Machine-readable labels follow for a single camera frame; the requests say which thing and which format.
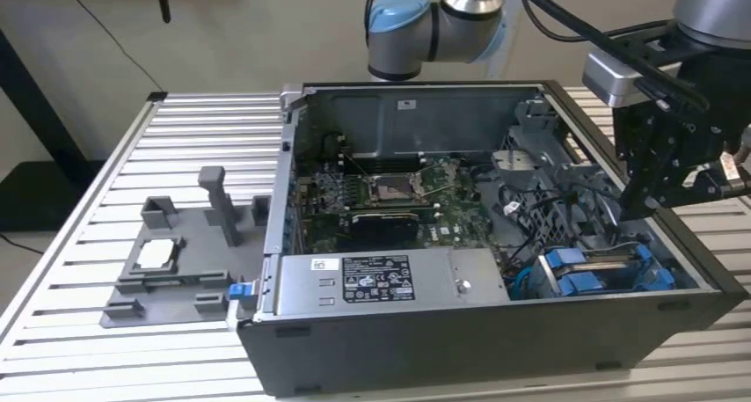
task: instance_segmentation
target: slotted aluminum table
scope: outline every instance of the slotted aluminum table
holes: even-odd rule
[[[570,89],[612,135],[610,109]],[[263,394],[224,322],[103,329],[101,308],[141,227],[149,195],[208,207],[203,165],[220,164],[232,200],[268,194],[279,146],[277,94],[169,94],[148,103],[0,319],[0,401],[247,401]],[[678,213],[751,291],[751,203]],[[751,302],[703,332],[682,333],[628,372],[372,391],[320,399],[412,401],[747,400]]]

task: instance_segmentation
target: beige wall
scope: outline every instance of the beige wall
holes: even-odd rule
[[[367,80],[364,0],[83,0],[168,91],[272,91],[289,82]],[[600,27],[667,17],[674,0],[558,0]],[[105,157],[153,91],[73,0],[0,0],[0,27],[73,138]],[[550,42],[524,19],[508,78],[576,84],[586,45]],[[429,64],[423,79],[483,79],[483,65]],[[4,164],[44,156],[0,99]]]

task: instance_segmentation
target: warning label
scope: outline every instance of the warning label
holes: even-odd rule
[[[341,275],[348,303],[415,299],[412,270],[405,255],[343,258]]]

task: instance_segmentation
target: black cable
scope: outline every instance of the black cable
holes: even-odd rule
[[[371,38],[371,12],[373,10],[373,0],[365,0],[365,14],[364,14],[364,26],[365,26],[365,45],[368,44]]]
[[[153,85],[156,86],[156,88],[160,91],[164,91],[164,89],[160,86],[160,83],[156,82],[156,80],[153,79],[153,77],[149,75],[149,72],[145,70],[145,68],[136,62],[136,60],[132,58],[132,56],[128,54],[128,52],[125,51],[125,48],[121,46],[120,42],[117,41],[117,39],[115,38],[115,36],[112,35],[109,29],[104,26],[103,22],[99,20],[99,18],[96,18],[96,15],[93,15],[93,12],[89,10],[89,8],[85,7],[85,4],[83,4],[81,0],[75,0],[79,5],[81,5],[83,10],[89,14],[89,16],[92,17],[92,19],[96,21],[96,23],[99,24],[99,26],[103,28],[104,32],[107,33],[107,35],[109,35],[109,38],[112,39],[112,41],[115,42],[115,44],[117,45],[117,47],[120,48],[121,53],[125,55],[125,57],[131,60],[132,64],[136,65],[136,67],[141,70],[143,74],[149,78],[151,82],[153,83]]]
[[[317,160],[324,160],[324,153],[327,151],[327,138],[329,136],[340,136],[341,133],[337,131],[328,131],[327,133],[323,134],[323,136],[320,137],[320,148],[317,150]]]
[[[704,96],[660,69],[646,63],[642,58],[627,52],[620,45],[598,30],[592,25],[578,18],[571,12],[560,7],[552,0],[530,0],[551,17],[564,24],[578,35],[586,37],[591,43],[611,55],[619,62],[628,65],[639,74],[651,87],[659,89],[671,98],[694,106],[704,113],[710,104]]]
[[[44,252],[41,252],[41,251],[39,251],[39,250],[35,250],[35,248],[32,248],[31,246],[25,246],[25,245],[21,245],[21,244],[17,244],[16,242],[13,242],[13,241],[5,236],[4,233],[0,233],[0,239],[3,239],[9,245],[12,245],[12,246],[15,246],[15,247],[17,247],[17,248],[21,248],[23,250],[35,252],[35,253],[37,253],[39,255],[44,255]]]
[[[550,38],[551,40],[560,41],[563,43],[582,43],[584,41],[588,41],[580,35],[572,35],[572,36],[562,35],[551,31],[548,27],[544,26],[540,19],[535,15],[534,10],[531,9],[530,0],[522,0],[522,6],[524,7],[524,11],[527,12],[527,16],[530,17],[531,23],[538,27],[538,30],[540,30],[540,33],[543,33],[547,38]],[[644,24],[636,24],[635,26],[626,26],[615,30],[603,31],[602,33],[606,34],[608,37],[615,37],[618,35],[631,34],[639,31],[651,30],[652,28],[658,28],[660,26],[666,26],[668,22],[670,21],[667,19],[663,19],[660,21],[651,21],[651,22],[646,22]]]

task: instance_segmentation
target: blue latch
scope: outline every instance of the blue latch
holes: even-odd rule
[[[567,264],[582,264],[587,262],[587,257],[579,248],[560,248],[552,250],[544,256],[548,260],[548,265],[551,268],[558,268]]]
[[[255,283],[232,283],[229,285],[229,299],[248,299],[255,296]]]

